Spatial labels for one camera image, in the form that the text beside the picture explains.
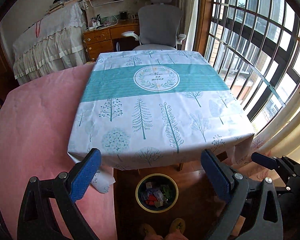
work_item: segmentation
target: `white cable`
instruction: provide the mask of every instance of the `white cable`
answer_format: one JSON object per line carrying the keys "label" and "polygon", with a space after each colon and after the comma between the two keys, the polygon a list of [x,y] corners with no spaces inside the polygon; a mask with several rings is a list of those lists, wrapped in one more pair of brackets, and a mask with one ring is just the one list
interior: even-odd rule
{"label": "white cable", "polygon": [[115,16],[115,15],[113,15],[113,17],[117,20],[117,22],[115,23],[115,24],[112,24],[112,25],[109,25],[109,26],[105,26],[105,27],[102,27],[102,28],[98,28],[98,26],[96,26],[96,27],[94,27],[93,29],[90,29],[89,28],[89,22],[91,21],[88,21],[88,28],[86,28],[86,30],[87,31],[92,31],[92,30],[97,30],[97,31],[99,31],[99,30],[103,30],[103,29],[106,29],[106,28],[109,28],[109,27],[112,27],[112,26],[115,26],[115,25],[117,25],[118,24],[118,19],[117,19],[117,17]]}

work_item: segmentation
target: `blue gripper pad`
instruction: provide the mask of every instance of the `blue gripper pad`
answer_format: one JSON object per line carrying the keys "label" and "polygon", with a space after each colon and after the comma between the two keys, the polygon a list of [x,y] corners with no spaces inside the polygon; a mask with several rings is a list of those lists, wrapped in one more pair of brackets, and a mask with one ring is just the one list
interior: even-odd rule
{"label": "blue gripper pad", "polygon": [[254,163],[257,163],[269,170],[273,170],[275,168],[278,168],[278,165],[277,165],[277,162],[275,161],[275,159],[273,158],[269,158],[267,156],[264,156],[260,153],[256,153],[254,152],[252,155],[251,155],[251,160],[254,162]]}
{"label": "blue gripper pad", "polygon": [[79,199],[82,199],[90,182],[93,179],[93,176],[96,174],[96,172],[100,167],[101,164],[100,151],[98,149],[91,149],[91,151],[80,163],[83,164],[83,166],[80,168],[77,176],[71,182],[70,198],[73,203]]}
{"label": "blue gripper pad", "polygon": [[201,153],[201,165],[218,197],[228,203],[231,199],[229,182],[207,150],[203,150]]}

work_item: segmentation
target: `table leg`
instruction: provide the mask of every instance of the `table leg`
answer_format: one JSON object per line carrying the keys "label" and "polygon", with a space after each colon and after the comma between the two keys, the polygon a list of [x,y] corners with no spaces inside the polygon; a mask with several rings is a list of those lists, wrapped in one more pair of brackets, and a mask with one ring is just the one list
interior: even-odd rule
{"label": "table leg", "polygon": [[178,171],[181,171],[182,168],[183,168],[183,163],[180,163],[180,164],[179,164],[179,167],[178,167]]}

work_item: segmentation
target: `pink pants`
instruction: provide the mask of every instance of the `pink pants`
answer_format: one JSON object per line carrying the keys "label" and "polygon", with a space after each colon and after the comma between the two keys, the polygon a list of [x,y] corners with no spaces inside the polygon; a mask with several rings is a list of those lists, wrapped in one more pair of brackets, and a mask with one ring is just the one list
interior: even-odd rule
{"label": "pink pants", "polygon": [[[144,240],[163,240],[163,237],[158,235],[147,235]],[[179,231],[176,231],[172,234],[168,234],[164,240],[188,240],[188,238]]]}

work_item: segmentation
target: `tree-patterned tablecloth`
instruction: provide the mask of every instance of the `tree-patterned tablecloth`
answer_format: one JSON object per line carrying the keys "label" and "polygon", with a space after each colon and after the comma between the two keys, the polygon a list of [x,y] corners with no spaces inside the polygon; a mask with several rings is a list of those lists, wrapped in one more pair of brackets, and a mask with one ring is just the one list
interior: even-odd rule
{"label": "tree-patterned tablecloth", "polygon": [[[100,54],[74,120],[68,154],[98,148],[120,170],[199,160],[203,149],[227,150],[239,163],[253,127],[226,84],[198,53],[144,50]],[[99,171],[100,192],[114,182]]]}

